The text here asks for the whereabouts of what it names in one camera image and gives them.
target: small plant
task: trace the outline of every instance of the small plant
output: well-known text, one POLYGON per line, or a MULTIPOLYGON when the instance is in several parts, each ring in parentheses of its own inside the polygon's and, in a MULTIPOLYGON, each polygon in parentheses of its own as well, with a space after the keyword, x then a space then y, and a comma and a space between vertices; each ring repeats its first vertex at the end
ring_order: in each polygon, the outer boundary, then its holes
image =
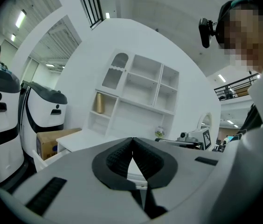
POLYGON ((155 136, 158 138, 162 138, 165 135, 164 128, 162 126, 157 126, 155 128, 155 136))

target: white table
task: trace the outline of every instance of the white table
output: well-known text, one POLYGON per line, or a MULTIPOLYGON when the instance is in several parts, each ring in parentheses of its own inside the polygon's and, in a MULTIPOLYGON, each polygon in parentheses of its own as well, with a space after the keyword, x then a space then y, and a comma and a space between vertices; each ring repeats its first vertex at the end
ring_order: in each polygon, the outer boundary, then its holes
MULTIPOLYGON (((105 137, 92 130, 83 129, 82 131, 56 139, 58 142, 57 152, 59 153, 65 149, 74 152, 118 139, 114 136, 105 137)), ((147 189, 147 181, 134 159, 131 160, 128 167, 127 179, 136 183, 138 189, 147 189)))

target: black headset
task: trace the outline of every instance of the black headset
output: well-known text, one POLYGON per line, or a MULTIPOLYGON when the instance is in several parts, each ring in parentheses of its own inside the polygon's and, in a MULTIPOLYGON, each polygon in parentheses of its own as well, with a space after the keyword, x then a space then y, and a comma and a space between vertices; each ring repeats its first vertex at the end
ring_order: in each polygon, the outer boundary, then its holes
POLYGON ((200 31, 200 36, 201 36, 203 47, 208 48, 210 46, 211 37, 214 35, 216 37, 217 42, 219 44, 222 44, 224 40, 223 34, 221 34, 222 29, 214 30, 213 26, 214 25, 217 25, 217 27, 223 26, 221 21, 226 16, 228 11, 233 9, 238 4, 247 4, 247 3, 253 3, 253 2, 250 0, 232 0, 232 1, 226 2, 221 7, 219 18, 216 23, 213 23, 211 20, 208 21, 206 18, 201 18, 199 21, 199 31, 200 31))

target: gold cylinder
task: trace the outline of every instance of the gold cylinder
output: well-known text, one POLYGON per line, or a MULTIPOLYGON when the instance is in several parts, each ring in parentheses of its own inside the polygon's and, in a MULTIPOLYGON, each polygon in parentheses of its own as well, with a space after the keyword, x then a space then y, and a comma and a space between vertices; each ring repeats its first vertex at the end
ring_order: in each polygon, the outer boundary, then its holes
POLYGON ((96 112, 104 113, 104 96, 101 93, 96 95, 96 112))

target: fluorescent light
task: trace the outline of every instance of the fluorescent light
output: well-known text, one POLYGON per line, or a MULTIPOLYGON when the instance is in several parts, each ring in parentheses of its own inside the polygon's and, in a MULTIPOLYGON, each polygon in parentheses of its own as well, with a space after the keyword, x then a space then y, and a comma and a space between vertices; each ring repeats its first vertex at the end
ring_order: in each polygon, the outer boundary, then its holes
POLYGON ((224 79, 224 77, 222 77, 221 75, 219 75, 219 78, 221 78, 221 80, 222 80, 223 82, 226 82, 226 80, 224 79))
POLYGON ((11 40, 14 42, 14 40, 15 40, 15 34, 11 34, 11 40))
POLYGON ((25 16, 26 16, 26 12, 25 12, 25 10, 23 9, 23 10, 21 10, 21 13, 20 13, 20 15, 19 15, 19 17, 18 17, 18 20, 17 20, 16 23, 15 23, 15 25, 16 25, 18 28, 20 28, 21 23, 23 22, 25 16))

